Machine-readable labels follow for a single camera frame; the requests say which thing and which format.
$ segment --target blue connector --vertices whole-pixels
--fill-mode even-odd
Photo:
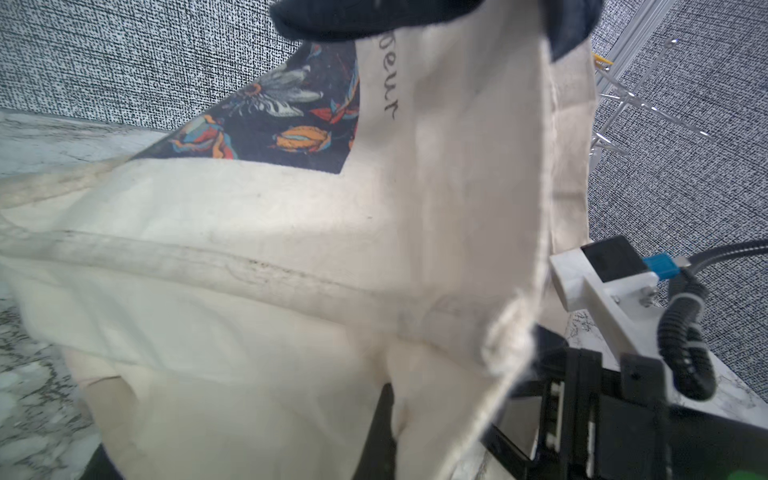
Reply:
[[[680,273],[680,267],[678,267],[672,257],[666,253],[659,253],[652,257],[643,258],[643,261],[648,268],[653,270],[659,276],[659,280],[669,280],[677,276]]]

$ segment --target cream canvas fabric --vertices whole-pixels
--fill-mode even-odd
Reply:
[[[586,237],[588,45],[558,87],[529,0],[383,39],[356,43],[338,175],[118,158],[0,180],[0,275],[126,478],[351,478],[387,382],[396,477],[448,478],[527,367],[546,257]]]

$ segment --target yellow clip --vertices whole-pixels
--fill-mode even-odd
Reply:
[[[594,65],[596,67],[600,67],[599,64],[602,64],[602,66],[613,65],[614,64],[614,62],[612,62],[612,61],[608,60],[607,58],[602,57],[602,56],[600,56],[600,55],[598,55],[598,54],[596,54],[594,52],[592,52],[592,58],[594,58]]]

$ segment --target orange flower print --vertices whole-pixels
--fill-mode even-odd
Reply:
[[[207,114],[190,120],[170,143],[174,151],[181,154],[210,152],[213,158],[237,158],[230,136],[224,133],[215,118]]]
[[[292,153],[311,154],[325,150],[331,145],[331,134],[318,127],[303,125],[292,127],[273,136],[276,148]]]

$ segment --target printed flower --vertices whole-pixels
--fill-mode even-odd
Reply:
[[[210,115],[193,118],[184,125],[170,143],[178,153],[210,152],[212,158],[237,158],[230,136]]]
[[[292,103],[307,103],[323,96],[320,92],[299,88],[309,72],[309,65],[300,70],[287,71],[283,64],[236,91],[224,108],[230,109],[230,114],[238,112],[243,115],[243,111],[249,114],[257,110],[274,117],[301,117],[304,113]]]
[[[274,135],[273,139],[275,140],[273,147],[292,153],[311,154],[325,150],[331,145],[329,132],[308,125],[292,127],[282,134]]]
[[[357,93],[359,85],[360,75],[357,70],[357,62],[355,62],[355,67],[352,70],[352,80],[349,81],[349,87],[346,89],[344,102],[338,103],[331,99],[330,108],[315,108],[310,110],[310,113],[317,115],[331,124],[335,124],[342,119],[349,120],[351,118],[357,118],[359,108],[353,108],[350,104],[352,104],[352,100],[355,98],[355,93]]]

